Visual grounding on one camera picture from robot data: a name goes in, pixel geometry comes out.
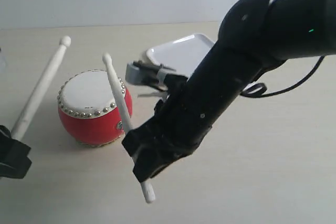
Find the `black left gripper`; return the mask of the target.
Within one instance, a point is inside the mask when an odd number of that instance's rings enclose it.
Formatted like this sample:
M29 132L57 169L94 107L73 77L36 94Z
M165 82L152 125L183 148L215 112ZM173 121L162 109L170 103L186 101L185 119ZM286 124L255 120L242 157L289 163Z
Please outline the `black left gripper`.
M1 125L1 178L23 179L32 165L28 157L30 150Z

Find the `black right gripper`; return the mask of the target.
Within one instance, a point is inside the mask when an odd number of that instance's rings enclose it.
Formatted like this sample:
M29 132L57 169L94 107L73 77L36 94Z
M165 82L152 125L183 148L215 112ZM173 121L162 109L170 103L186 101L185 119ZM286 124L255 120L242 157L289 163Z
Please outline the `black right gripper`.
M154 107L154 115L130 130L122 145L130 156L137 154L133 173L139 182L154 178L173 160L191 155L212 128L187 105L183 97L187 77L167 74L163 80L168 98Z

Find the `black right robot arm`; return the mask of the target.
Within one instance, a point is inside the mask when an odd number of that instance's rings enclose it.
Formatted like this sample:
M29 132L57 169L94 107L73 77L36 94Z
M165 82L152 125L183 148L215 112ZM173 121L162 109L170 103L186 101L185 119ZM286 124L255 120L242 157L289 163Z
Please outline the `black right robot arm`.
M168 97L154 115L126 134L144 182L194 153L221 114L246 87L289 59L335 54L335 0L239 0L224 17L218 39L190 77L166 66L134 61L125 80Z

